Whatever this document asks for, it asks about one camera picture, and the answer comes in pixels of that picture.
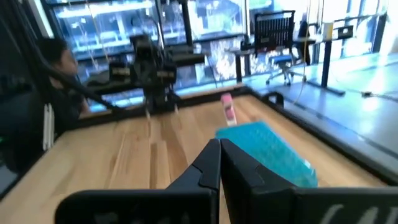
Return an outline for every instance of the black office chair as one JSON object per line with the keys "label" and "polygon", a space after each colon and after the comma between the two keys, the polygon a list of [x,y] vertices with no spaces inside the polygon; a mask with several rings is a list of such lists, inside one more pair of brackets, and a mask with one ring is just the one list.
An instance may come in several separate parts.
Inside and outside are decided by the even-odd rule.
{"label": "black office chair", "polygon": [[273,13],[256,14],[254,16],[254,46],[256,54],[266,48],[266,52],[270,50],[284,49],[289,50],[288,55],[278,55],[269,58],[272,65],[277,65],[281,72],[271,74],[266,83],[270,80],[284,76],[287,84],[290,85],[290,76],[294,74],[290,72],[290,65],[294,64],[295,57],[292,54],[293,47],[293,31],[294,31],[294,14],[295,11],[280,11]]}

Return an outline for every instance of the person's dark hair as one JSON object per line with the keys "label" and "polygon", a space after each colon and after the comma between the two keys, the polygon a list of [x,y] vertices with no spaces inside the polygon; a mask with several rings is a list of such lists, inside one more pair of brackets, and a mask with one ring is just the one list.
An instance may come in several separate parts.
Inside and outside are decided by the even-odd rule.
{"label": "person's dark hair", "polygon": [[62,52],[68,49],[68,44],[61,38],[41,38],[37,41],[44,59],[49,63],[58,63],[61,61]]}

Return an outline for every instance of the wooden table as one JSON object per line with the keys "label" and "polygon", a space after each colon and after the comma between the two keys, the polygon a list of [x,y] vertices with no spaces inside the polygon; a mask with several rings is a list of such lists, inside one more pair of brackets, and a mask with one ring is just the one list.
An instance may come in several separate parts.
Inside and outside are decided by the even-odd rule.
{"label": "wooden table", "polygon": [[[252,96],[234,99],[238,123],[263,120],[316,168],[321,187],[382,186]],[[164,189],[226,122],[221,103],[65,133],[0,204],[2,224],[49,224],[58,203],[83,189]],[[221,193],[220,223],[229,223]]]}

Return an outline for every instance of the pink bottle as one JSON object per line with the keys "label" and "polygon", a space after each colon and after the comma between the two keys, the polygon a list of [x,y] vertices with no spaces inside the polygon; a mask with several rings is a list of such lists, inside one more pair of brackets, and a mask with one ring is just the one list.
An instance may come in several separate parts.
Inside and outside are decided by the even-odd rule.
{"label": "pink bottle", "polygon": [[221,103],[223,104],[224,115],[228,126],[236,125],[235,110],[230,93],[225,93],[221,96]]}

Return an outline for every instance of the standing desk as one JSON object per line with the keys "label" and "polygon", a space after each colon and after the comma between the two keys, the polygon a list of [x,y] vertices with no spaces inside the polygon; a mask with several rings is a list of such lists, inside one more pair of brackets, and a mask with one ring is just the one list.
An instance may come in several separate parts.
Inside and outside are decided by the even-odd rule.
{"label": "standing desk", "polygon": [[[348,39],[347,38],[333,38],[331,40],[325,40],[323,39],[322,35],[314,35],[309,38],[301,37],[301,38],[296,38],[293,40],[295,44],[302,44],[304,42],[307,42],[308,45],[313,45],[313,44],[321,44],[325,43],[325,54],[323,56],[323,68],[322,68],[322,79],[321,83],[318,83],[317,81],[312,81],[308,80],[307,83],[319,88],[322,88],[324,90],[330,91],[331,93],[334,93],[336,95],[344,95],[345,91],[344,90],[338,90],[336,88],[331,88],[328,87],[328,79],[329,79],[329,67],[330,67],[330,57],[331,57],[331,44],[335,40],[344,40]],[[226,49],[227,52],[234,54],[235,56],[235,66],[236,66],[236,81],[242,82],[242,65],[241,65],[241,57],[243,56],[249,56],[252,54],[255,54],[254,49],[250,50],[240,50],[240,49]]]}
{"label": "standing desk", "polygon": [[[317,170],[320,187],[385,185],[255,97],[236,97],[234,107],[238,123],[263,120],[306,158]],[[217,101],[149,121],[125,119],[66,132],[5,196],[0,221],[53,223],[60,201],[85,189],[164,189],[225,126]],[[224,193],[220,195],[220,223],[229,223]]]}

